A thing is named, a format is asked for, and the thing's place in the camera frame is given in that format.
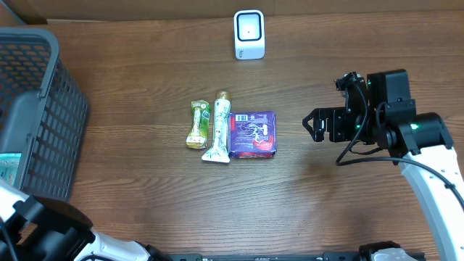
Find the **purple Carefree pad pack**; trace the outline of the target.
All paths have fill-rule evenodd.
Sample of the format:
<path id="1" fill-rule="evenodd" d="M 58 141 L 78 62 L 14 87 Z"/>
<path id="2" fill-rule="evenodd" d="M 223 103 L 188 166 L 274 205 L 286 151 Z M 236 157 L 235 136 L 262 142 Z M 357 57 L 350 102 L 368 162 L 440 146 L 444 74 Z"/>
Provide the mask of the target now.
<path id="1" fill-rule="evenodd" d="M 277 152 L 275 112 L 232 112 L 228 132 L 232 158 L 267 159 Z"/>

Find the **white bamboo print tube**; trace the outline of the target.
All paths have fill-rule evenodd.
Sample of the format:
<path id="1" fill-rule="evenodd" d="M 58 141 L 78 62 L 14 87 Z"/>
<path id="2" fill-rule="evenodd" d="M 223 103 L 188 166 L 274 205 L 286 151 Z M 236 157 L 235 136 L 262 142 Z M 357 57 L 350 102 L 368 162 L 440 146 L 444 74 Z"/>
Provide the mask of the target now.
<path id="1" fill-rule="evenodd" d="M 227 147 L 230 111 L 231 95 L 227 91 L 218 92 L 214 102 L 214 133 L 212 146 L 202 155 L 203 161 L 225 164 L 230 162 Z"/>

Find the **green yellow snack packet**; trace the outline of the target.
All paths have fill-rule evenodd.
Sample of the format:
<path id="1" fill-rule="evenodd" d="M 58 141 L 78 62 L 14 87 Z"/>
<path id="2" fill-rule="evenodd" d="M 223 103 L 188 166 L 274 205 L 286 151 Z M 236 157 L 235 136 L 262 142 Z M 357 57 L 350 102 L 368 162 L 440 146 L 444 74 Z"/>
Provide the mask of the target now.
<path id="1" fill-rule="evenodd" d="M 186 138 L 186 145 L 190 149 L 205 149 L 207 147 L 211 109 L 205 100 L 191 103 L 193 113 L 192 128 Z"/>

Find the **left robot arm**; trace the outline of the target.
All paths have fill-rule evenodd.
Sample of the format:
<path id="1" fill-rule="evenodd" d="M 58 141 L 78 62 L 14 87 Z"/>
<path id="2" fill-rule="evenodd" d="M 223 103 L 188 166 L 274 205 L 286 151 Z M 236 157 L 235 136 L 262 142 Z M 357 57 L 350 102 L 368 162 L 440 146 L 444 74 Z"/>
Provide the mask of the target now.
<path id="1" fill-rule="evenodd" d="M 96 232 L 78 209 L 29 196 L 1 181 L 2 260 L 143 260 L 171 258 L 149 244 Z"/>

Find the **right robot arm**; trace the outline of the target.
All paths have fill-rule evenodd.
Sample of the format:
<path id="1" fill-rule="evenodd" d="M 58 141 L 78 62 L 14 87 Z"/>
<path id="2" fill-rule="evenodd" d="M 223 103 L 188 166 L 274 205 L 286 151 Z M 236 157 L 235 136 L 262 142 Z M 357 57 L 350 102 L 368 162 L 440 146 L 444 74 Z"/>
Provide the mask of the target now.
<path id="1" fill-rule="evenodd" d="M 302 124 L 313 141 L 345 142 L 336 165 L 390 162 L 418 198 L 443 260 L 463 259 L 463 177 L 454 141 L 435 112 L 419 114 L 404 69 L 334 81 L 343 107 L 316 108 Z"/>

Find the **white barcode scanner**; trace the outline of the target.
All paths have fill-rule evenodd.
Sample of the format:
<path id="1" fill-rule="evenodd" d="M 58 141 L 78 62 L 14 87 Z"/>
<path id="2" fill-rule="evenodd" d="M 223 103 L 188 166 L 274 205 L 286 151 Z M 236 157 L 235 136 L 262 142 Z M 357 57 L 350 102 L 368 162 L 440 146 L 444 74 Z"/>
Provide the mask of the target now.
<path id="1" fill-rule="evenodd" d="M 258 9 L 238 11 L 233 17 L 235 56 L 238 60 L 265 56 L 265 18 Z"/>

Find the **grey plastic basket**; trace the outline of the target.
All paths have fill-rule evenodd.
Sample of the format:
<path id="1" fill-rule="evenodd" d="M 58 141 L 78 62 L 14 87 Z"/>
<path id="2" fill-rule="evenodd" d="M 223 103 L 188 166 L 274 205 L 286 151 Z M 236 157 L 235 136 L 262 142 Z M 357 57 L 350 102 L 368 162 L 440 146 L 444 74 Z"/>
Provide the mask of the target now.
<path id="1" fill-rule="evenodd" d="M 13 187 L 69 201 L 89 102 L 40 28 L 1 29 L 1 153 L 21 153 Z"/>

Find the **teal plastic packet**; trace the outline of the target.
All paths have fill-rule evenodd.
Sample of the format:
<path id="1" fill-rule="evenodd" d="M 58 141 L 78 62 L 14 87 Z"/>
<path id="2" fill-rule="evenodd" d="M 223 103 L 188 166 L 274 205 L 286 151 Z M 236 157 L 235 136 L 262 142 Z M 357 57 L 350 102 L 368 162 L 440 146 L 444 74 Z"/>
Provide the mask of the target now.
<path id="1" fill-rule="evenodd" d="M 21 153 L 0 154 L 1 179 L 8 183 L 10 186 L 13 186 L 15 183 L 21 156 Z"/>

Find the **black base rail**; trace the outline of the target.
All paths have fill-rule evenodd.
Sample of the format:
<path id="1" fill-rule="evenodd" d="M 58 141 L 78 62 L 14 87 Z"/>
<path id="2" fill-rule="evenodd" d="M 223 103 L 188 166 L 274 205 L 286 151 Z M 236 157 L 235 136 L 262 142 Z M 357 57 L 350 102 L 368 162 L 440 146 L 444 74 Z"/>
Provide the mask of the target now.
<path id="1" fill-rule="evenodd" d="M 399 249 L 400 245 L 393 241 L 380 241 L 364 244 L 356 252 L 324 252 L 322 254 L 269 254 L 269 255 L 201 255 L 193 254 L 163 254 L 162 260 L 168 261 L 368 261 L 374 260 L 375 251 L 393 248 L 393 257 L 388 260 L 418 260 L 426 261 L 423 252 L 408 253 Z"/>

